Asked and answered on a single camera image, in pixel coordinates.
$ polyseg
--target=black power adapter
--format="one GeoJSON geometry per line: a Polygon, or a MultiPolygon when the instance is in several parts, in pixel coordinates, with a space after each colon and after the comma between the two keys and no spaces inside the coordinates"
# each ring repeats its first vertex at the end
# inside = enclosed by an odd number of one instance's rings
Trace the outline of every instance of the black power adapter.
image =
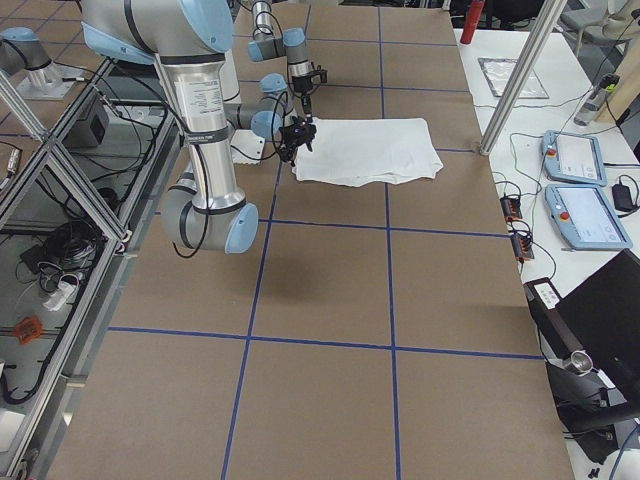
{"type": "Polygon", "coordinates": [[[616,210],[621,212],[633,212],[637,209],[631,199],[631,189],[621,183],[616,183],[611,187],[611,193],[613,195],[613,205],[616,210]]]}

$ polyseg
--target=folded cloth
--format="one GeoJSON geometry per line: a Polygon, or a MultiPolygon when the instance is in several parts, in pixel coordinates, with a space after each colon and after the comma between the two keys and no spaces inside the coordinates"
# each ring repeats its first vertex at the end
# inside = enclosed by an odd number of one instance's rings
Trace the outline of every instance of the folded cloth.
{"type": "Polygon", "coordinates": [[[296,178],[360,187],[371,182],[399,184],[434,178],[442,168],[427,122],[314,119],[313,152],[298,148],[296,178]]]}

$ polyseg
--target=sticker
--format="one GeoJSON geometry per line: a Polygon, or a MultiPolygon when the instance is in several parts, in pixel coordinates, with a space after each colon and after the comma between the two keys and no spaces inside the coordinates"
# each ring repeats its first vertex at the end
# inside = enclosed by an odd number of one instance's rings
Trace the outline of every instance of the sticker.
{"type": "Polygon", "coordinates": [[[220,80],[175,82],[174,84],[185,116],[207,117],[224,109],[220,80]]]}
{"type": "Polygon", "coordinates": [[[556,292],[553,291],[553,288],[551,288],[551,285],[548,283],[539,283],[534,285],[534,287],[549,310],[556,308],[556,304],[560,299],[556,295],[556,292]]]}

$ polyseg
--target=white table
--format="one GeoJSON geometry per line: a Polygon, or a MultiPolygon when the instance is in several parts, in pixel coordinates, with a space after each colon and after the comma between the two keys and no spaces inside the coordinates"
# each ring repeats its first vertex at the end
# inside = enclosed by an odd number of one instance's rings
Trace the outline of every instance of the white table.
{"type": "MultiPolygon", "coordinates": [[[[461,31],[456,31],[458,40],[460,35],[461,31]]],[[[494,108],[486,106],[495,106],[498,102],[489,89],[484,74],[480,69],[478,58],[518,58],[527,35],[526,32],[479,30],[475,33],[470,45],[459,45],[460,56],[462,57],[471,94],[474,98],[474,105],[476,105],[476,114],[480,128],[483,131],[494,112],[494,108]]],[[[582,96],[591,86],[590,79],[587,78],[561,34],[554,33],[549,37],[547,45],[534,67],[534,71],[540,78],[550,98],[545,100],[519,100],[518,106],[560,105],[566,100],[582,96]]],[[[565,132],[588,134],[599,132],[612,126],[611,124],[596,122],[592,122],[588,127],[575,125],[572,117],[581,103],[582,100],[574,100],[561,107],[515,108],[494,150],[491,152],[492,170],[500,172],[508,180],[517,183],[523,192],[535,192],[535,182],[527,179],[514,168],[514,157],[511,154],[509,143],[510,134],[518,132],[541,136],[547,130],[561,129],[565,132]]],[[[633,152],[617,129],[612,129],[596,136],[600,142],[605,163],[637,164],[633,152]]],[[[518,156],[519,169],[534,178],[538,178],[542,165],[541,140],[522,136],[515,136],[513,140],[518,156]]],[[[616,182],[621,174],[629,175],[640,182],[640,168],[607,168],[609,184],[605,191],[610,200],[611,189],[609,187],[616,182]]],[[[503,180],[500,174],[495,174],[495,179],[496,181],[503,180]]],[[[543,173],[540,177],[540,183],[545,186],[549,183],[557,182],[548,180],[543,173]]],[[[500,194],[502,194],[503,188],[504,185],[498,186],[500,194]]],[[[515,192],[516,190],[513,187],[509,187],[507,190],[507,193],[515,192]]],[[[616,254],[616,252],[578,252],[569,249],[555,229],[549,216],[544,200],[544,191],[538,194],[537,200],[535,200],[534,196],[523,197],[521,208],[524,220],[529,224],[533,224],[534,240],[546,248],[557,263],[557,272],[553,278],[553,283],[562,295],[566,295],[573,290],[616,254]]],[[[640,256],[640,213],[623,219],[622,224],[634,241],[633,252],[640,256]]],[[[535,259],[524,264],[521,275],[523,282],[550,276],[553,271],[552,261],[543,251],[534,246],[534,254],[535,259]]],[[[569,450],[576,479],[583,480],[591,468],[596,465],[592,464],[574,441],[567,442],[567,449],[569,450]]],[[[608,478],[616,455],[617,453],[614,453],[609,456],[604,467],[601,467],[599,478],[608,478]]],[[[640,472],[640,451],[627,451],[624,454],[615,479],[637,479],[638,472],[640,472]]]]}

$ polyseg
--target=light blue joint cover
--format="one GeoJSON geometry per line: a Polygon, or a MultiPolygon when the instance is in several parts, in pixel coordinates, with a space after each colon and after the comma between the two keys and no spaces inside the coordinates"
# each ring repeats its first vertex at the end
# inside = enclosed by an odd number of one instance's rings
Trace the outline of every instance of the light blue joint cover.
{"type": "Polygon", "coordinates": [[[263,110],[251,117],[251,131],[267,140],[272,140],[280,127],[282,127],[282,117],[271,110],[263,110]]]}
{"type": "Polygon", "coordinates": [[[249,45],[247,46],[247,48],[249,49],[249,58],[251,59],[252,62],[261,62],[264,60],[264,57],[262,56],[262,52],[260,51],[260,47],[256,42],[254,41],[249,42],[249,45]]]}
{"type": "Polygon", "coordinates": [[[226,0],[180,0],[180,8],[198,37],[219,53],[233,46],[233,19],[226,0]]]}
{"type": "Polygon", "coordinates": [[[260,80],[260,90],[262,93],[280,93],[287,89],[287,82],[279,73],[270,73],[260,80]]]}
{"type": "Polygon", "coordinates": [[[258,209],[247,203],[231,224],[224,253],[244,253],[249,250],[258,231],[258,209]]]}
{"type": "Polygon", "coordinates": [[[16,42],[37,42],[38,36],[27,27],[11,27],[0,33],[0,37],[16,42]]]}
{"type": "Polygon", "coordinates": [[[290,28],[282,34],[282,43],[285,47],[297,47],[306,41],[302,28],[290,28]]]}
{"type": "Polygon", "coordinates": [[[155,60],[153,55],[149,55],[133,45],[112,37],[88,23],[82,22],[82,29],[84,30],[84,42],[90,49],[100,55],[142,65],[153,65],[155,60]]]}

